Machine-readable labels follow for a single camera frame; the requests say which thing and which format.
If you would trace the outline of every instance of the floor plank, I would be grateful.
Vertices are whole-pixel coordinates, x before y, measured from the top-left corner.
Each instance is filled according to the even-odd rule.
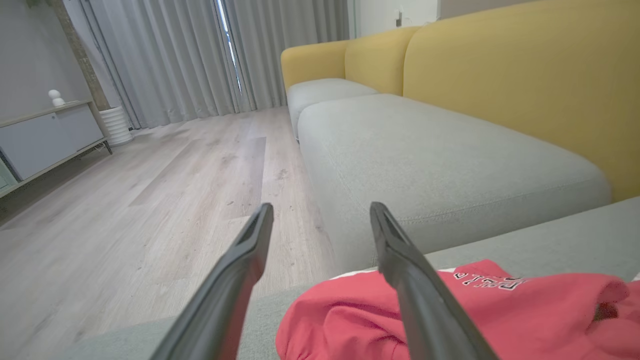
[[[136,135],[0,199],[0,359],[45,359],[184,307],[260,202],[259,297],[333,275],[287,108]]]

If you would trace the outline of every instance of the potted plant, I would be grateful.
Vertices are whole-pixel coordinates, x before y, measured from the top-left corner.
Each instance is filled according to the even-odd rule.
[[[109,101],[107,100],[107,97],[104,95],[104,91],[102,90],[102,85],[100,85],[100,81],[95,75],[95,71],[93,70],[91,61],[89,60],[84,46],[82,45],[82,41],[77,34],[76,28],[74,27],[73,22],[69,17],[67,8],[65,8],[63,0],[25,1],[29,8],[45,3],[46,5],[50,6],[56,14],[58,21],[60,22],[60,26],[62,26],[62,30],[67,37],[69,46],[71,47],[71,50],[76,57],[76,61],[78,62],[78,65],[82,70],[84,80],[89,86],[89,91],[91,92],[91,97],[93,97],[93,102],[100,112],[100,115],[109,131],[109,144],[112,146],[116,146],[133,140],[133,136],[129,132],[127,114],[121,106],[112,108],[111,105],[109,105]]]

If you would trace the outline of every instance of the sofa armrest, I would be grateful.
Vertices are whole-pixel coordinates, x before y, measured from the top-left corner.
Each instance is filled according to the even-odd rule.
[[[284,87],[304,81],[344,79],[344,53],[349,40],[290,47],[282,52],[280,63]]]

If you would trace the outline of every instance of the gray curtain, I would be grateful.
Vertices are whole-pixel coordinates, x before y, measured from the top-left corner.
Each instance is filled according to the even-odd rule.
[[[90,0],[141,127],[248,110],[215,0]]]
[[[348,38],[347,1],[221,0],[251,110],[287,104],[280,69],[284,49]]]

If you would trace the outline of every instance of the red shirt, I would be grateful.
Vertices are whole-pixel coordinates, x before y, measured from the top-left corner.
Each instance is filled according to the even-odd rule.
[[[440,276],[503,360],[640,359],[640,281],[517,279],[489,260]],[[285,314],[276,349],[283,360],[410,358],[396,291],[378,272],[309,289]]]

